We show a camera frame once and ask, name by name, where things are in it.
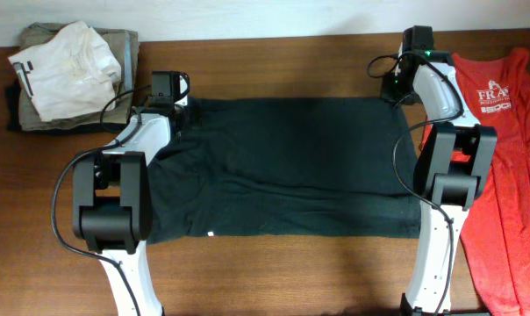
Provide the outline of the dark green t-shirt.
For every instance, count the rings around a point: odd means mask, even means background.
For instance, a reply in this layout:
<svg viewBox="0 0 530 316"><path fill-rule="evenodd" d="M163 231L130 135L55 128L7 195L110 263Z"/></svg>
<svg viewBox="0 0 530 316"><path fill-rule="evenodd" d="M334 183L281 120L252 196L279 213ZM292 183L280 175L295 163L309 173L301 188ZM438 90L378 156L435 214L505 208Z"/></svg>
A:
<svg viewBox="0 0 530 316"><path fill-rule="evenodd" d="M417 238L405 115L377 98L192 99L148 167L149 242L185 236Z"/></svg>

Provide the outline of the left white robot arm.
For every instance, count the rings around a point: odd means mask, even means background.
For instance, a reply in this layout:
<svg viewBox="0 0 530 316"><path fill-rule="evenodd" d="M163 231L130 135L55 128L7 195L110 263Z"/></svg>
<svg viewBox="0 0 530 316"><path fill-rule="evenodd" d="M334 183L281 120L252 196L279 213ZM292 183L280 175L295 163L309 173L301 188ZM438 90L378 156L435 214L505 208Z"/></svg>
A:
<svg viewBox="0 0 530 316"><path fill-rule="evenodd" d="M120 315L162 315L147 259L154 208L147 167L190 115L190 78L154 71L151 92L126 114L105 146L79 154L73 171L72 230L104 268Z"/></svg>

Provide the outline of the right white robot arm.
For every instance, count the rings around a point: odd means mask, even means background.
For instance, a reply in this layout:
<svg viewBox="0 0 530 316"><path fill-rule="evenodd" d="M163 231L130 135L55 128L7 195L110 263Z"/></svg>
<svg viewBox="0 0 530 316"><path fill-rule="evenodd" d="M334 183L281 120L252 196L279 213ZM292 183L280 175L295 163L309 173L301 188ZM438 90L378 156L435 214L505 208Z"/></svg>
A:
<svg viewBox="0 0 530 316"><path fill-rule="evenodd" d="M435 48L433 29L403 32L383 74L381 96L394 106L421 103L430 133L405 189L420 202L420 235L403 315L449 315L450 288L462 227L483 194L498 142L496 130L472 114L456 80L451 53Z"/></svg>

